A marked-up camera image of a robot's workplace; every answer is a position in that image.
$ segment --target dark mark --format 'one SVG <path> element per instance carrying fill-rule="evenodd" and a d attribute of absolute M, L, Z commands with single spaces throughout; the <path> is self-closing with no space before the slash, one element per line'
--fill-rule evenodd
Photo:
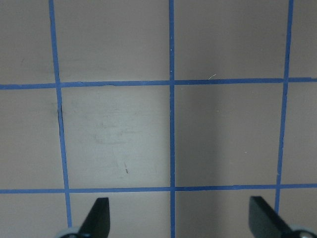
<path fill-rule="evenodd" d="M 125 162 L 123 162 L 123 163 L 124 163 L 124 166 L 125 166 L 125 171 L 128 174 L 129 172 L 128 172 L 128 169 L 127 169 L 127 165 L 125 164 Z"/>

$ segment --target grid line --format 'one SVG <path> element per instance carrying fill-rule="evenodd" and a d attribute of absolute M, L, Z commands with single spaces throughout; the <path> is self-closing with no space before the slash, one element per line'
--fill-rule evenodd
<path fill-rule="evenodd" d="M 169 17 L 169 143 L 170 143 L 170 237 L 175 238 L 175 41 L 174 0 L 168 2 Z"/>
<path fill-rule="evenodd" d="M 63 169 L 63 181 L 64 181 L 64 194 L 65 194 L 65 203 L 66 203 L 67 225 L 68 225 L 68 227 L 71 227 L 72 226 L 71 207 L 70 207 L 66 147 L 65 147 L 65 136 L 64 136 L 64 123 L 63 123 L 63 112 L 62 112 L 62 95 L 61 95 L 60 78 L 59 78 L 57 39 L 56 39 L 56 27 L 55 27 L 55 12 L 54 12 L 54 1 L 53 0 L 49 0 L 49 8 L 50 8 L 50 20 L 51 20 L 51 40 L 52 40 L 53 65 L 54 65 L 55 86 L 56 86 L 56 95 L 57 95 L 59 142 L 60 142 L 62 169 Z"/>
<path fill-rule="evenodd" d="M 215 191 L 215 190 L 253 190 L 276 189 L 276 184 L 245 184 L 245 185 L 219 185 L 219 186 L 189 186 L 189 187 L 118 187 L 118 188 L 70 188 L 69 193 L 108 193 L 108 192 L 170 192 L 175 191 Z M 317 183 L 280 184 L 280 189 L 317 188 Z M 0 189 L 0 194 L 40 194 L 65 193 L 63 188 L 49 189 Z"/>
<path fill-rule="evenodd" d="M 288 16 L 287 16 L 287 33 L 286 33 L 286 49 L 285 49 L 285 65 L 284 65 L 284 83 L 283 83 L 283 96 L 282 96 L 282 110 L 281 110 L 281 125 L 280 137 L 278 148 L 278 162 L 277 162 L 277 176 L 276 176 L 276 191 L 275 191 L 275 206 L 274 209 L 278 213 L 279 200 L 280 200 L 280 185 L 282 179 L 282 166 L 283 166 L 283 147 L 284 147 L 284 134 L 285 134 L 285 120 L 287 109 L 287 92 L 288 92 L 288 77 L 289 77 L 289 56 L 291 48 L 292 36 L 292 21 L 293 21 L 293 6 L 294 1 L 288 1 Z"/>
<path fill-rule="evenodd" d="M 317 78 L 291 77 L 291 83 L 317 82 Z M 71 87 L 102 87 L 102 86 L 165 86 L 165 85 L 209 85 L 209 84 L 262 84 L 262 83 L 284 83 L 282 78 L 234 78 L 234 79 L 193 79 L 193 80 L 153 80 L 153 81 L 99 81 L 99 82 L 61 82 L 60 88 Z M 0 84 L 0 90 L 22 90 L 22 89 L 45 89 L 56 88 L 55 83 L 39 84 Z"/>

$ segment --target gray floor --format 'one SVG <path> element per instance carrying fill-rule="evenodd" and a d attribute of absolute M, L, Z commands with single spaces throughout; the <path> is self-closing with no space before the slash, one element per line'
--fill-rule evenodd
<path fill-rule="evenodd" d="M 2 236 L 97 197 L 109 238 L 251 238 L 251 195 L 317 231 L 317 2 L 289 2 L 2 1 Z"/>

